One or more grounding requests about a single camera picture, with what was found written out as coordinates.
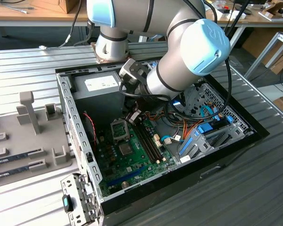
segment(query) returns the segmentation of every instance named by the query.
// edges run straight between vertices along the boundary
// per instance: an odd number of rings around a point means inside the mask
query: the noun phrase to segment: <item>metal sheet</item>
[[[134,58],[150,58],[162,56],[166,43],[132,43],[129,47],[136,50]],[[5,65],[0,66],[0,115],[16,111],[21,90],[32,90],[38,107],[52,101],[59,105],[57,85],[51,81],[54,69],[94,62],[90,47],[66,47],[52,54],[44,56],[38,49],[0,51],[0,64]],[[27,55],[35,58],[29,64]],[[227,88],[224,66],[213,76]],[[283,115],[239,74],[233,76],[233,93],[271,135],[222,172],[124,225],[283,225]],[[76,170],[73,164],[0,187],[0,225],[68,225],[59,181]]]

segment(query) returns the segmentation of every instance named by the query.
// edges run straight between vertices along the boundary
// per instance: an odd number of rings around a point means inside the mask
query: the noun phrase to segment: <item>chip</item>
[[[128,155],[132,153],[132,148],[128,143],[119,145],[119,150],[122,153],[122,155]]]
[[[106,176],[110,176],[112,174],[113,174],[113,170],[112,169],[108,169],[108,170],[105,171],[105,175]]]

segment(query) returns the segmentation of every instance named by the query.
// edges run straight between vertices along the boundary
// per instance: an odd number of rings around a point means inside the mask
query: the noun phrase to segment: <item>blue joint cap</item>
[[[87,1],[87,15],[95,24],[102,24],[109,27],[115,26],[112,0]]]
[[[210,74],[230,54],[230,41],[223,29],[209,19],[200,19],[183,33],[180,53],[184,64],[195,75]]]

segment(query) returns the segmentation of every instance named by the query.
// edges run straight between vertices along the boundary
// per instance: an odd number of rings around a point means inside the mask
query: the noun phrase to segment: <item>workbench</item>
[[[29,6],[31,0],[27,0],[18,4],[17,6]],[[227,5],[232,9],[233,4],[228,0]],[[35,7],[35,10],[28,10],[29,14],[20,13],[6,8],[0,4],[0,27],[4,26],[71,26],[73,18],[75,16],[77,7],[68,13],[63,14],[59,12],[54,12],[51,10]],[[270,22],[258,14],[259,10],[251,10],[252,15],[247,15],[245,19],[240,19],[236,25],[238,28],[231,38],[232,48],[237,43],[238,39],[241,37],[243,31],[247,27],[281,27],[283,28],[283,23],[281,22]],[[208,19],[213,20],[214,16],[211,10],[206,12]],[[87,10],[86,1],[83,0],[82,8],[77,18],[75,26],[86,26],[87,25]],[[227,18],[221,18],[218,20],[218,24],[225,27],[228,22]]]
[[[129,43],[134,59],[161,57],[165,42]],[[34,108],[60,104],[55,69],[95,64],[89,46],[54,51],[0,51],[0,115],[14,113],[18,92],[33,91]],[[283,225],[283,113],[233,67],[233,97],[270,133],[227,168],[124,225]],[[224,65],[212,75],[227,88]],[[69,225],[60,180],[78,171],[74,163],[0,187],[0,225]]]

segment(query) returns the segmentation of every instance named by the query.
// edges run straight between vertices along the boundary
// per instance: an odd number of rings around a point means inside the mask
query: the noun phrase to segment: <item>wooden table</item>
[[[28,7],[31,0],[27,0],[18,4],[15,7]],[[34,10],[27,10],[28,14],[11,10],[0,4],[0,26],[70,26],[77,6],[68,13],[59,13],[48,9],[43,9],[33,6]],[[76,26],[87,25],[87,10],[86,1],[83,0],[81,11],[76,20]]]
[[[24,1],[23,3],[16,4],[17,6],[29,6],[31,0]],[[233,4],[227,0],[229,8]],[[6,8],[0,4],[0,27],[4,26],[70,26],[77,7],[75,7],[69,14],[54,12],[47,9],[35,7],[35,10],[28,10],[29,14],[24,14]],[[231,39],[231,46],[234,47],[246,27],[283,27],[283,23],[270,22],[258,14],[258,10],[251,10],[252,15],[247,15],[245,19],[240,19],[236,27],[234,36]],[[206,12],[208,19],[213,19],[211,10]],[[227,24],[227,18],[218,20],[220,26]],[[86,26],[87,10],[86,1],[83,0],[80,14],[77,18],[76,26]]]
[[[233,8],[233,3],[230,2],[229,0],[227,1],[227,5],[230,9]],[[233,37],[231,38],[231,47],[233,48],[235,44],[237,43],[238,39],[242,35],[243,31],[247,27],[281,27],[283,28],[283,22],[271,22],[264,17],[260,16],[258,12],[261,12],[261,10],[255,10],[255,9],[250,9],[252,14],[251,15],[246,15],[245,19],[239,19],[236,27],[238,29],[234,33]],[[208,19],[213,19],[213,13],[211,10],[206,12],[207,18]],[[222,26],[226,26],[228,22],[228,18],[221,18],[218,20],[218,24]]]

